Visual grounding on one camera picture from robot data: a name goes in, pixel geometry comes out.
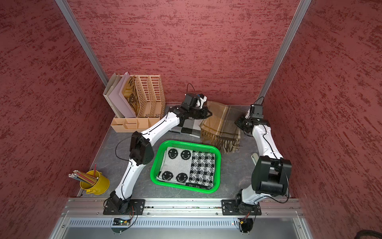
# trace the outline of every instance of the red textured wall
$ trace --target red textured wall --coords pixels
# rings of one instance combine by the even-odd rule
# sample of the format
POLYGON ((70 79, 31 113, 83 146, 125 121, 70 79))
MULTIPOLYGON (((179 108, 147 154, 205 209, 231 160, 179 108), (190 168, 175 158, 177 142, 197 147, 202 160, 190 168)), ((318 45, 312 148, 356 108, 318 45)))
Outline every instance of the red textured wall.
POLYGON ((166 101, 187 82, 210 100, 256 99, 299 0, 68 0, 104 70, 161 74, 166 101))
POLYGON ((113 117, 53 0, 0 3, 0 235, 47 238, 113 117))
POLYGON ((312 1, 265 99, 314 238, 382 231, 381 11, 312 1))

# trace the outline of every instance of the black mounting plate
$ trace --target black mounting plate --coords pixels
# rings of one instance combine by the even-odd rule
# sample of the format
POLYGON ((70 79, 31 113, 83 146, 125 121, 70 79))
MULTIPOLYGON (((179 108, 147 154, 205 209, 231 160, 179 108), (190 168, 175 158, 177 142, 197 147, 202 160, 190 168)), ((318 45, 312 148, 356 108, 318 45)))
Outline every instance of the black mounting plate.
MULTIPOLYGON (((235 205, 236 205, 236 200, 234 200, 234 199, 232 199, 232 200, 229 200, 229 199, 222 200, 222 212, 223 212, 223 215, 224 216, 238 216, 239 213, 237 213, 233 209, 233 206, 235 206, 235 205)), ((261 215, 260 205, 259 205, 259 209, 257 211, 257 214, 256 214, 256 211, 250 211, 249 215, 251 215, 251 216, 255 216, 255 215, 260 216, 261 215)))
MULTIPOLYGON (((134 207, 134 215, 142 215, 144 210, 144 204, 146 200, 144 199, 130 199, 129 207, 133 205, 134 207)), ((113 210, 109 203, 109 200, 106 202, 106 207, 104 208, 104 215, 121 215, 118 211, 113 210)))

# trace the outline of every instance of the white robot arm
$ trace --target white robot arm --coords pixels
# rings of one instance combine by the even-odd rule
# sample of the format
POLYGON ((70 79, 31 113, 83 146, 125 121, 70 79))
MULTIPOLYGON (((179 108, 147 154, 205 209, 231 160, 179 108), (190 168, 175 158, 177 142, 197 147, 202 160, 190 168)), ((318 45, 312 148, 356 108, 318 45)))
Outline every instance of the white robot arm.
POLYGON ((262 105, 251 105, 247 115, 235 123, 246 135, 252 134, 259 150, 259 156, 252 156, 255 169, 251 185, 241 190, 236 197, 236 207, 239 211, 246 212, 266 197, 287 193, 292 165, 278 151, 269 122, 264 120, 262 105))
POLYGON ((169 112, 149 129, 131 136, 130 160, 120 184, 106 200, 104 215, 123 215, 127 213, 134 185, 142 169, 154 158, 152 146, 167 131, 188 118, 205 119, 212 113, 204 106, 207 97, 203 94, 186 94, 181 105, 173 106, 169 112))

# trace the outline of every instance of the plaid scarf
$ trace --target plaid scarf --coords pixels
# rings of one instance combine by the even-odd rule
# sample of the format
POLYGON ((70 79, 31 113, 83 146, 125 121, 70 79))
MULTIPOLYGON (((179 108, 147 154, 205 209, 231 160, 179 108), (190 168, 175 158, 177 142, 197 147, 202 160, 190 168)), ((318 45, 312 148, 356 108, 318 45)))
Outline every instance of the plaid scarf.
POLYGON ((209 143, 224 153, 239 149, 240 129, 235 121, 245 112, 221 103, 207 101, 212 116, 200 124, 202 143, 209 143))

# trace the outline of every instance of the folded towel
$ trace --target folded towel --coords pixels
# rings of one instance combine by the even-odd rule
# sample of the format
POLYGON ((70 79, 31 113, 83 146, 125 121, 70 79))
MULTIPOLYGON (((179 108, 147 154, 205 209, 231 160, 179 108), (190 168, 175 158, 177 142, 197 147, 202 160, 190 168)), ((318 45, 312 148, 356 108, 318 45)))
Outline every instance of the folded towel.
POLYGON ((211 189, 214 174, 215 154, 168 147, 157 180, 211 189))
POLYGON ((200 138, 199 124, 201 122, 202 120, 186 119, 184 122, 181 122, 177 126, 173 127, 170 131, 200 138))

